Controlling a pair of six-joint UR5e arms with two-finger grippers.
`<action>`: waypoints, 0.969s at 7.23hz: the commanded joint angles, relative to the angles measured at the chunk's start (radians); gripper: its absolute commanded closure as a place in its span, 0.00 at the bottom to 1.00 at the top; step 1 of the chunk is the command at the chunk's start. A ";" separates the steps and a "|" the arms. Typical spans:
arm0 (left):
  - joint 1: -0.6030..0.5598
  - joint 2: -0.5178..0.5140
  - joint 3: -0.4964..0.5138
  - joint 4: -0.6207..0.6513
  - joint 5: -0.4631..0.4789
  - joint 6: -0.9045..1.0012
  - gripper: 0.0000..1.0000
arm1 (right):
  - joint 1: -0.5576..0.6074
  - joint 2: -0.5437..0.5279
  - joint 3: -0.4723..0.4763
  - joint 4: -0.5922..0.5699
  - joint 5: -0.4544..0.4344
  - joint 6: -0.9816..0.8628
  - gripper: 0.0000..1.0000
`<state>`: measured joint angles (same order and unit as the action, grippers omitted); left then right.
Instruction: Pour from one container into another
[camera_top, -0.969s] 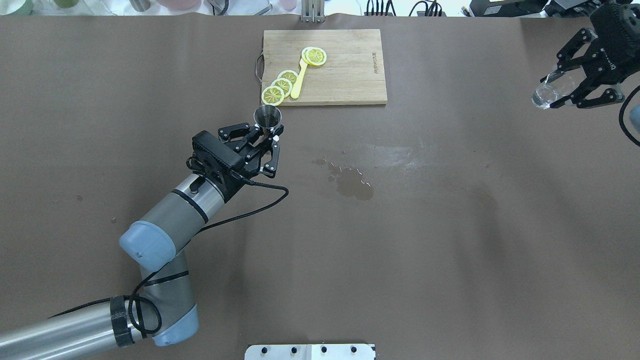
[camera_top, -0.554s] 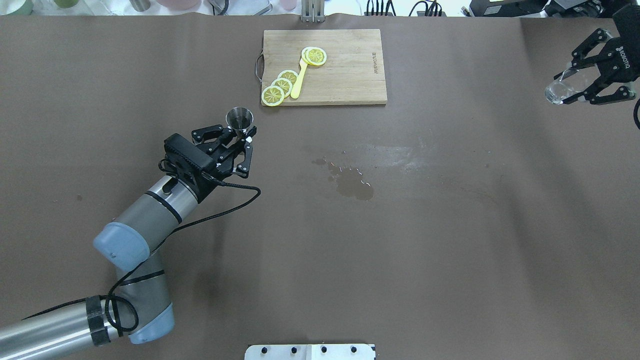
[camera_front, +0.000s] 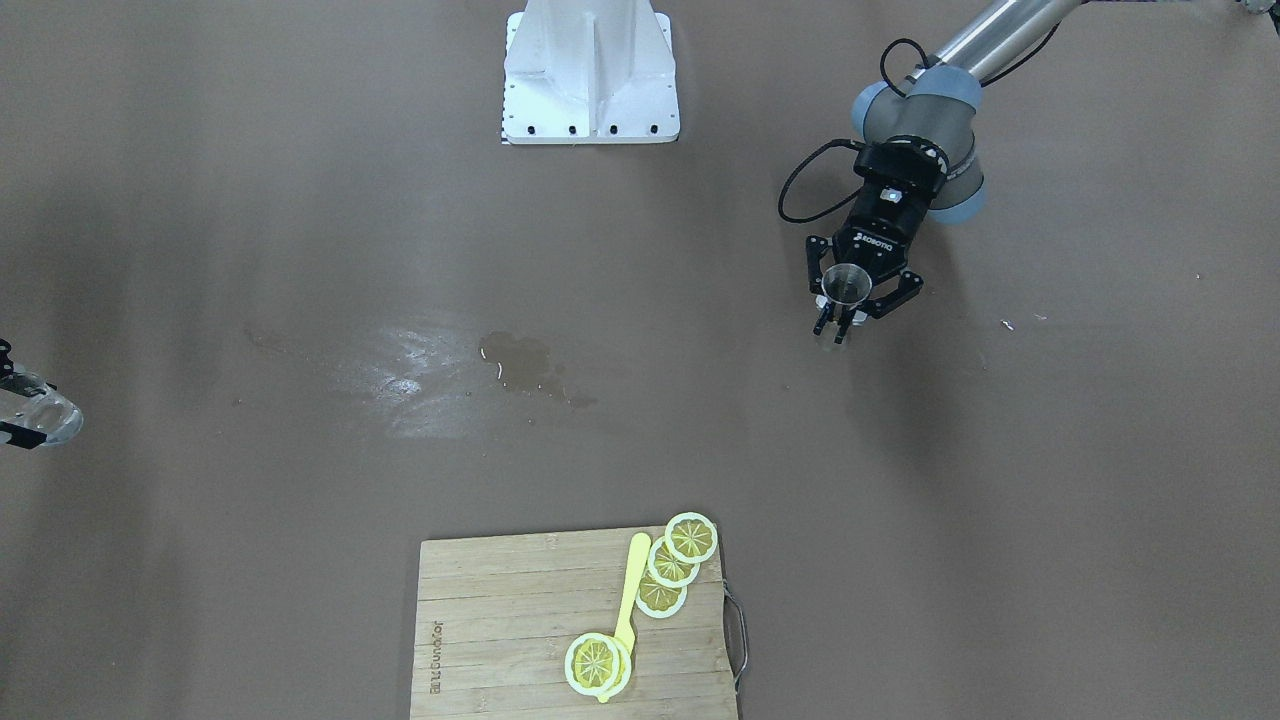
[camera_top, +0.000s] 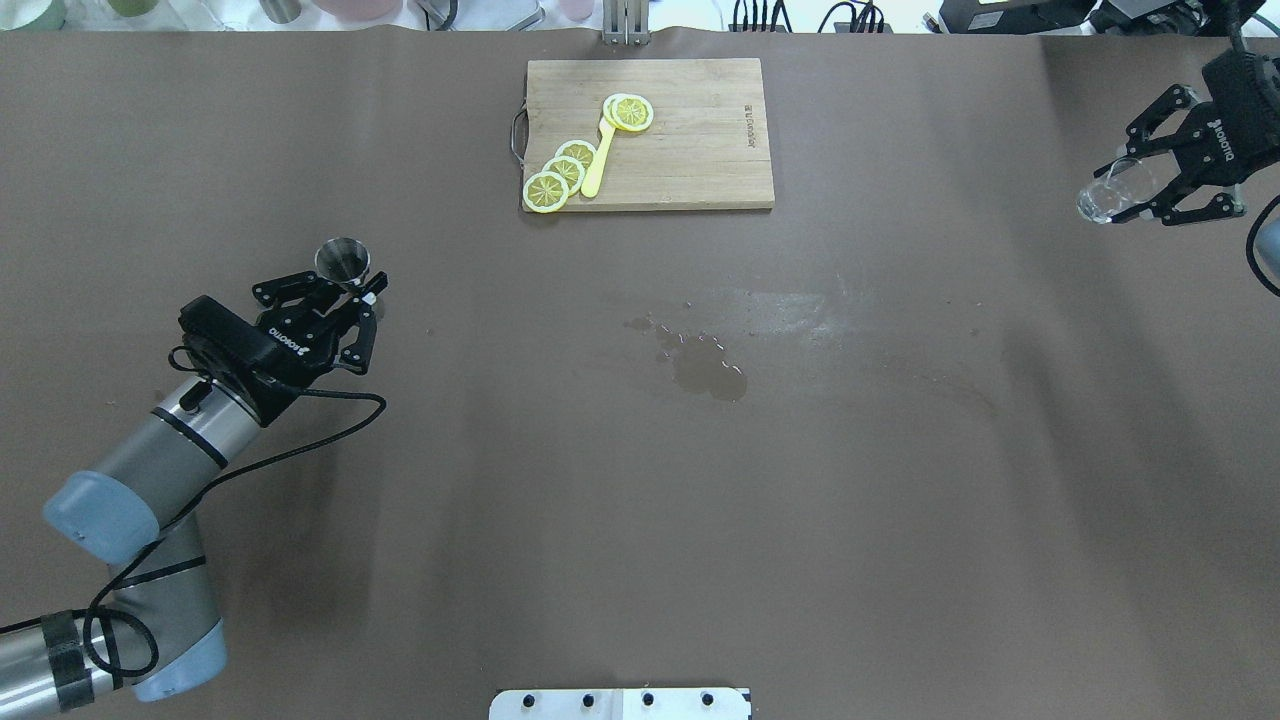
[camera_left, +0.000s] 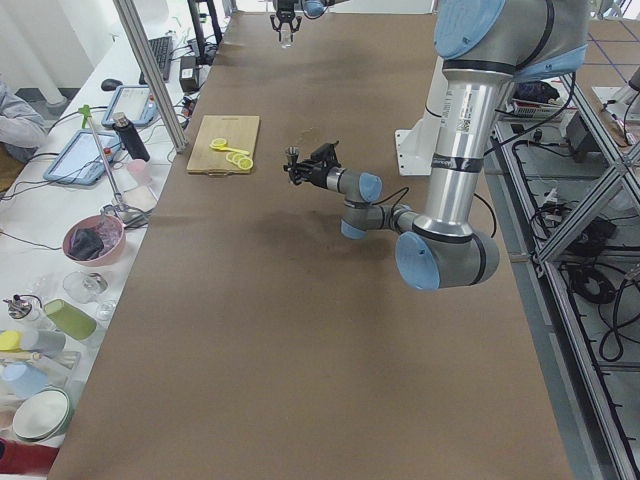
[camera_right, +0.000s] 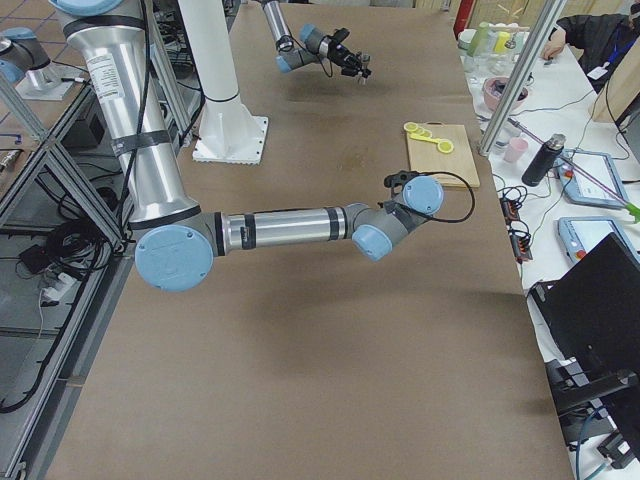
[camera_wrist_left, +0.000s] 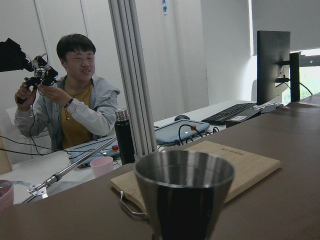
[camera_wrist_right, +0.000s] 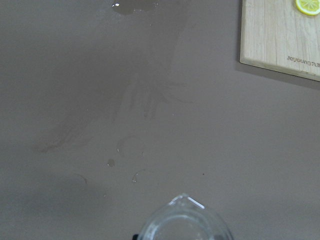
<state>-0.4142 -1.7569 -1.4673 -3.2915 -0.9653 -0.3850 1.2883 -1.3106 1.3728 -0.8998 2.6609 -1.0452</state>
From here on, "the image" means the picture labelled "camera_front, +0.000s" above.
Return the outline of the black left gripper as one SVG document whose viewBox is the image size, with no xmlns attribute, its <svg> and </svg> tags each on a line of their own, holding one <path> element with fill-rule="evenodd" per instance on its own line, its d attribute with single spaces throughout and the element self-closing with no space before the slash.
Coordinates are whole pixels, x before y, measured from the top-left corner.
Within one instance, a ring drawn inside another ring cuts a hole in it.
<svg viewBox="0 0 1280 720">
<path fill-rule="evenodd" d="M 908 269 L 916 232 L 947 179 L 947 158 L 923 138 L 856 143 L 854 172 L 863 178 L 844 224 L 829 238 L 806 238 L 806 278 L 820 336 L 837 318 L 824 291 L 826 272 L 852 263 L 870 275 L 872 295 L 854 311 L 852 323 L 881 319 L 916 297 L 924 278 Z"/>
</svg>

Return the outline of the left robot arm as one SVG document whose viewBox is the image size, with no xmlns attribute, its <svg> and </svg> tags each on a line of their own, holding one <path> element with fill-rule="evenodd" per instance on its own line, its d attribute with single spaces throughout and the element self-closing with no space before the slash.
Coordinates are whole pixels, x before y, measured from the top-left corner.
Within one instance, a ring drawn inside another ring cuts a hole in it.
<svg viewBox="0 0 1280 720">
<path fill-rule="evenodd" d="M 996 1 L 945 46 L 923 53 L 900 83 L 882 77 L 851 109 L 854 173 L 861 187 L 831 236 L 806 238 L 806 279 L 815 297 L 814 333 L 879 319 L 923 288 L 909 264 L 927 219 L 960 223 L 986 200 L 973 122 L 988 85 L 1033 56 L 1074 1 Z"/>
</svg>

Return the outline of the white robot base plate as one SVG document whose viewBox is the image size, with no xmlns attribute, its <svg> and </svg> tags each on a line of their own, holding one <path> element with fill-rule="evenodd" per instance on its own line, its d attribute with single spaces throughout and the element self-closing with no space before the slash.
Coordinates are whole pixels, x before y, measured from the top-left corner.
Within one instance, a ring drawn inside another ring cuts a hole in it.
<svg viewBox="0 0 1280 720">
<path fill-rule="evenodd" d="M 681 133 L 671 18 L 649 1 L 530 1 L 504 33 L 508 145 L 669 143 Z"/>
</svg>

